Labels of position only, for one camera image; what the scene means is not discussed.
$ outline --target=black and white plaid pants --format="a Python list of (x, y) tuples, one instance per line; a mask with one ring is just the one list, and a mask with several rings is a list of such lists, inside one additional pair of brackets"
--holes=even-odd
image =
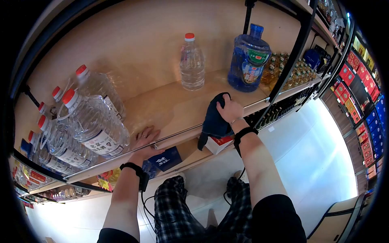
[(252, 208), (249, 184), (235, 177), (227, 182), (227, 196), (231, 206), (217, 228), (205, 229), (186, 205), (187, 190), (181, 176), (169, 178), (155, 192), (156, 242), (166, 243), (182, 238), (193, 238), (217, 232), (237, 234), (237, 242), (251, 239)]

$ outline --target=white box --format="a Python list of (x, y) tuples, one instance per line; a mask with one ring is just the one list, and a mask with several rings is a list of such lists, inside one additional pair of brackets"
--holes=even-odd
[(213, 154), (218, 154), (220, 151), (225, 149), (229, 144), (233, 143), (234, 139), (232, 136), (227, 136), (221, 139), (208, 137), (207, 143), (205, 146), (209, 151), (211, 151)]

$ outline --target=hand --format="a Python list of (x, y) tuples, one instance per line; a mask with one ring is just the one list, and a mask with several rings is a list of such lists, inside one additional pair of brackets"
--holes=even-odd
[[(137, 134), (134, 149), (145, 146), (151, 143), (152, 141), (155, 141), (155, 139), (158, 137), (161, 130), (153, 131), (153, 129), (154, 126), (146, 127), (143, 130), (143, 132)], [(165, 149), (156, 150), (151, 146), (148, 146), (138, 151), (135, 151), (132, 155), (132, 158), (136, 158), (136, 159), (134, 160), (130, 159), (131, 160), (130, 162), (142, 167), (142, 163), (144, 160), (147, 160), (150, 157), (153, 157), (155, 155), (162, 154), (164, 151)]]
[(216, 102), (216, 109), (226, 122), (231, 124), (234, 120), (243, 117), (243, 107), (239, 103), (230, 100), (228, 94), (224, 94), (223, 98), (224, 108), (221, 108), (220, 103)]

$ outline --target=silver bracelet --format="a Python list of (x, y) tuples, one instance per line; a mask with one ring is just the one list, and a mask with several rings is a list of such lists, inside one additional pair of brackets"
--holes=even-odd
[(240, 117), (240, 118), (238, 118), (238, 119), (233, 120), (233, 121), (230, 123), (230, 126), (232, 127), (232, 124), (234, 124), (234, 122), (236, 122), (237, 120), (244, 120), (244, 118)]

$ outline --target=white tile floor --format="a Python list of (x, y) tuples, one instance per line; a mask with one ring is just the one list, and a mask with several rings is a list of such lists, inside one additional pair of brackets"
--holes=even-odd
[[(273, 128), (260, 131), (259, 137), (273, 156), (306, 235), (309, 235), (329, 206), (357, 195), (348, 150), (320, 100), (310, 101), (299, 112), (277, 121)], [(204, 226), (210, 208), (214, 209), (218, 222), (228, 211), (229, 205), (223, 199), (226, 183), (242, 168), (242, 160), (233, 150), (185, 171), (189, 191), (187, 205)], [(161, 183), (149, 183), (145, 199), (153, 195)], [(27, 213), (41, 238), (51, 237), (56, 243), (92, 243), (98, 239), (110, 199), (105, 196), (65, 205), (35, 205), (33, 210), (27, 208)], [(155, 242), (153, 221), (150, 225), (142, 204), (139, 205), (140, 240), (142, 243)], [(147, 201), (146, 206), (154, 214), (154, 200)]]

